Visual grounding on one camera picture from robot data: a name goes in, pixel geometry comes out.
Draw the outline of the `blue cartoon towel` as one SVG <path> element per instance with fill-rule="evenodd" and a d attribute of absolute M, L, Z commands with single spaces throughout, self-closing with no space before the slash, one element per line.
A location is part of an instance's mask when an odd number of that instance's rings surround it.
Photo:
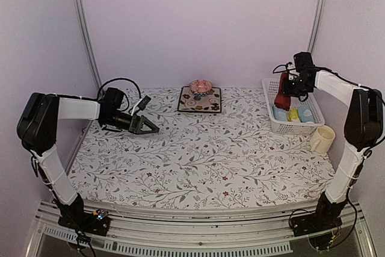
<path fill-rule="evenodd" d="M 306 105 L 302 105 L 297 108 L 298 116 L 302 123 L 314 123 L 315 119 L 310 108 Z"/>

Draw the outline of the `dark red towel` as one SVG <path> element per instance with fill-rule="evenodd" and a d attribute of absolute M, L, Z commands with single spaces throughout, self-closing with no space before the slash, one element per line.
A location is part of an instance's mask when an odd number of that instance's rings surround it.
<path fill-rule="evenodd" d="M 286 72 L 283 72 L 280 75 L 279 89 L 274 99 L 274 105 L 277 108 L 285 111 L 289 111 L 291 107 L 291 98 L 283 94 L 283 84 L 285 80 L 287 80 L 287 78 L 288 78 L 288 74 Z"/>

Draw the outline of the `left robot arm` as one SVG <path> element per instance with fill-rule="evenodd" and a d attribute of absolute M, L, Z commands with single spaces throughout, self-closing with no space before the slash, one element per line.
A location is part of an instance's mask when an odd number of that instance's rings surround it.
<path fill-rule="evenodd" d="M 78 193 L 72 186 L 57 152 L 59 120 L 95 120 L 103 129 L 128 131 L 143 135 L 159 132 L 159 128 L 137 111 L 145 109 L 148 96 L 140 98 L 130 113 L 120 109 L 125 93 L 107 88 L 97 99 L 61 94 L 33 93 L 17 125 L 22 146 L 31 153 L 34 170 L 39 173 L 54 197 L 63 205 L 72 205 Z"/>

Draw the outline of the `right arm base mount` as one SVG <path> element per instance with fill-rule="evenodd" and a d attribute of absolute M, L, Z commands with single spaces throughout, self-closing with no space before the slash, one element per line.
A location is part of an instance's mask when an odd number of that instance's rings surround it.
<path fill-rule="evenodd" d="M 342 225 L 340 214 L 346 204 L 346 199 L 340 203 L 331 203 L 325 193 L 322 193 L 315 212 L 296 217 L 291 215 L 288 221 L 289 227 L 295 237 L 337 228 Z"/>

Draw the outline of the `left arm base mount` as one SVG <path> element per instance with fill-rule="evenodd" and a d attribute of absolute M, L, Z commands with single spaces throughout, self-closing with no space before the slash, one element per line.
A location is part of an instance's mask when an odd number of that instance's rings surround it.
<path fill-rule="evenodd" d="M 111 223 L 108 213 L 99 209 L 92 213 L 84 211 L 84 201 L 79 194 L 70 205 L 62 204 L 59 200 L 55 200 L 55 204 L 60 210 L 60 226 L 80 233 L 107 236 Z"/>

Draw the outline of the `white plastic basket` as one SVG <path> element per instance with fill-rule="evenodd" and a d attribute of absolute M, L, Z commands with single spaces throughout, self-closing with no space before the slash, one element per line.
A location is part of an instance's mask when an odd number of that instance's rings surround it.
<path fill-rule="evenodd" d="M 321 109 L 312 94 L 304 102 L 291 98 L 290 109 L 286 111 L 277 108 L 274 104 L 279 89 L 279 79 L 263 79 L 262 88 L 274 133 L 311 135 L 316 128 L 325 125 Z"/>

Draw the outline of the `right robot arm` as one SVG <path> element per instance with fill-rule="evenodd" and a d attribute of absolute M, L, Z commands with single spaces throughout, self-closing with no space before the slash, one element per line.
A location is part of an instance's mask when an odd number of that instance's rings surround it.
<path fill-rule="evenodd" d="M 315 89 L 326 92 L 345 104 L 348 112 L 343 127 L 345 147 L 325 197 L 330 203 L 347 199 L 347 191 L 358 179 L 363 161 L 375 146 L 384 141 L 384 100 L 379 90 L 340 76 L 326 67 L 314 65 L 309 52 L 293 56 L 294 63 L 280 91 L 286 97 L 306 98 Z"/>

